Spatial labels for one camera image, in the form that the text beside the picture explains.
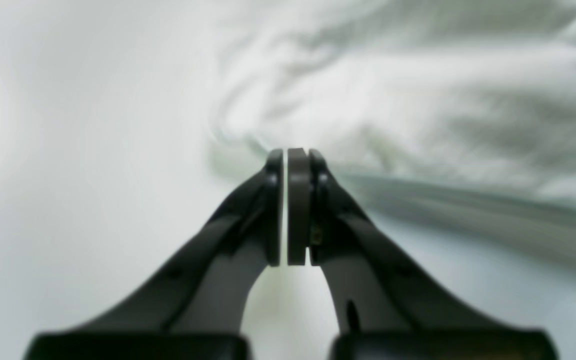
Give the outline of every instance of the white cloth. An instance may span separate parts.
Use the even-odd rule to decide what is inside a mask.
[[[444,286],[576,360],[576,0],[212,4],[221,139],[322,151]]]
[[[217,131],[576,208],[576,2],[220,1]]]

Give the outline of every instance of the crumpled white sheet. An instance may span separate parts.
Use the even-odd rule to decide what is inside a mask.
[[[217,2],[226,139],[576,208],[576,1]]]
[[[444,285],[576,360],[576,0],[212,4],[220,139],[322,151]]]

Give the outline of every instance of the white surface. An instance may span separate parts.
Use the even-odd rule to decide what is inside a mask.
[[[211,143],[203,6],[0,0],[0,360],[123,299],[261,165]],[[374,216],[467,301],[546,323],[576,360],[575,268]],[[323,360],[321,273],[266,271],[243,328],[258,360]]]

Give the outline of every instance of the small hole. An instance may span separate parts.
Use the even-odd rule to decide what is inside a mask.
[[[348,320],[350,331],[359,331],[359,314],[357,313],[357,308],[352,300],[348,300],[348,303],[345,305],[345,316]]]
[[[181,278],[183,273],[184,272],[181,269],[171,269],[167,273],[167,278],[169,278],[170,280],[177,280],[177,279]]]
[[[395,266],[395,271],[402,278],[410,278],[412,276],[413,270],[408,266],[398,265]]]

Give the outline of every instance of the black plastic part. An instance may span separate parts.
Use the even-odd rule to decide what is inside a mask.
[[[101,344],[105,339],[118,344],[124,342],[121,337],[134,344],[167,344],[171,340],[163,335],[200,334],[219,335],[213,340],[205,337],[217,344],[223,341],[222,335],[237,335],[251,287],[267,265],[279,265],[282,171],[283,152],[274,150],[265,167],[235,189],[201,231],[131,296],[76,330],[59,337],[43,335],[35,346],[49,347],[52,342]],[[104,349],[118,348],[109,344]],[[37,351],[32,347],[27,359],[58,360],[66,356],[48,351],[42,354],[52,355],[35,357]],[[135,360],[154,359],[151,355],[131,356]],[[202,356],[185,355],[183,359],[214,359]],[[104,358],[124,359],[119,353]]]
[[[302,148],[288,150],[288,265],[306,264],[310,239],[311,164]]]
[[[310,204],[306,246],[310,248],[311,263],[319,265],[326,277],[343,335],[356,335],[352,337],[353,341],[372,333],[384,333],[389,338],[409,334],[410,338],[418,339],[438,332],[487,333],[493,338],[494,334],[502,333],[504,336],[510,333],[517,337],[525,335],[523,330],[512,330],[471,309],[434,281],[372,224],[348,192],[339,186],[317,150],[310,150],[309,156],[303,151],[289,152],[288,173],[301,173],[301,168],[294,169],[291,165],[302,164],[304,158],[310,164],[311,191],[306,195],[307,199],[291,201]],[[291,180],[292,177],[288,177],[288,196],[303,196],[301,192],[292,191]],[[288,231],[296,226],[288,223]],[[303,243],[288,246],[294,246],[297,252],[297,246]],[[304,254],[306,248],[302,247],[300,251]],[[402,357],[396,347],[384,347],[392,351],[374,349],[377,352],[368,352],[379,354],[376,357],[363,354],[363,357],[336,358],[433,359],[422,355]],[[548,344],[548,348],[550,351],[544,353],[547,356],[543,359],[555,359],[554,355],[549,355],[554,353],[553,347]],[[480,358],[494,358],[494,353],[488,355]]]
[[[33,360],[251,360],[234,335],[73,333],[46,335],[32,344]]]
[[[540,332],[454,331],[349,333],[333,345],[329,360],[552,360]]]

